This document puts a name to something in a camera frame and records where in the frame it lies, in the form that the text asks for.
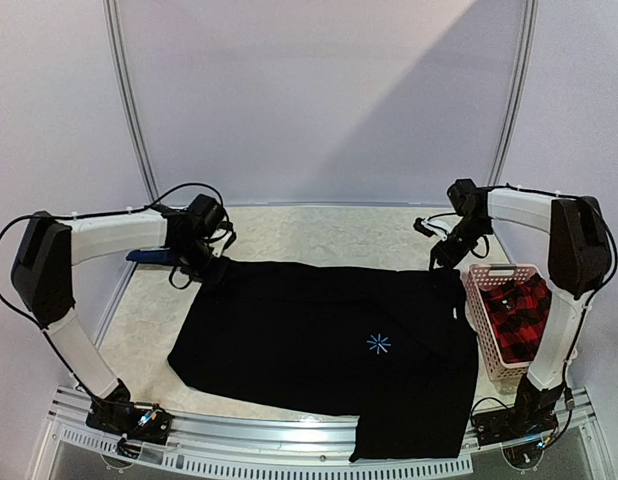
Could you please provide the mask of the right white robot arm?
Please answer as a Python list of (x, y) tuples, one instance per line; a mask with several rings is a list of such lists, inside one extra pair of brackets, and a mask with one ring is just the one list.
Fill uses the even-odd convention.
[(460, 222), (432, 248), (432, 267), (455, 268), (493, 232), (493, 221), (548, 235), (551, 304), (526, 383), (542, 394), (562, 388), (587, 311), (612, 269), (613, 242), (598, 200), (508, 185), (479, 187), (471, 179), (455, 181), (447, 196)]

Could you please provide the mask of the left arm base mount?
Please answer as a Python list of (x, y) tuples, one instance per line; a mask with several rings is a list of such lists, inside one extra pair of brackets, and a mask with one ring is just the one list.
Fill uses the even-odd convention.
[(90, 395), (86, 425), (92, 429), (157, 445), (165, 445), (174, 416), (157, 403), (132, 402), (121, 381), (104, 397)]

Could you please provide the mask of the black garment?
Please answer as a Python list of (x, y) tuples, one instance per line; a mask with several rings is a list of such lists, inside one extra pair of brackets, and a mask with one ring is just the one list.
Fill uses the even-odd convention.
[(478, 345), (453, 269), (228, 260), (168, 355), (190, 388), (357, 420), (352, 461), (454, 458)]

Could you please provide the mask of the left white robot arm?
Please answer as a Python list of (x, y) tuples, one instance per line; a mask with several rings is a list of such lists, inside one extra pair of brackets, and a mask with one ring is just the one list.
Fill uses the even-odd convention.
[(11, 270), (11, 283), (28, 314), (76, 381), (104, 399), (100, 419), (117, 434), (137, 426), (137, 412), (112, 395), (120, 381), (84, 331), (74, 295), (75, 267), (128, 253), (134, 260), (168, 266), (193, 282), (235, 241), (223, 205), (198, 195), (186, 207), (154, 203), (140, 208), (24, 219), (26, 228)]

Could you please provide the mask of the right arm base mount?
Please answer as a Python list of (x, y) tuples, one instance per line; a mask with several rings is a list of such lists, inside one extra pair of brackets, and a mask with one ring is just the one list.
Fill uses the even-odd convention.
[[(564, 397), (568, 412), (563, 426), (560, 426), (555, 413), (556, 403), (561, 397)], [(549, 436), (541, 439), (537, 446), (537, 449), (545, 450), (564, 435), (575, 408), (573, 391), (565, 382), (553, 389), (538, 390), (526, 378), (518, 385), (513, 406), (499, 401), (500, 409), (476, 413), (475, 409), (486, 400), (495, 400), (495, 397), (479, 400), (470, 413), (470, 424), (480, 446), (533, 437), (549, 431)]]

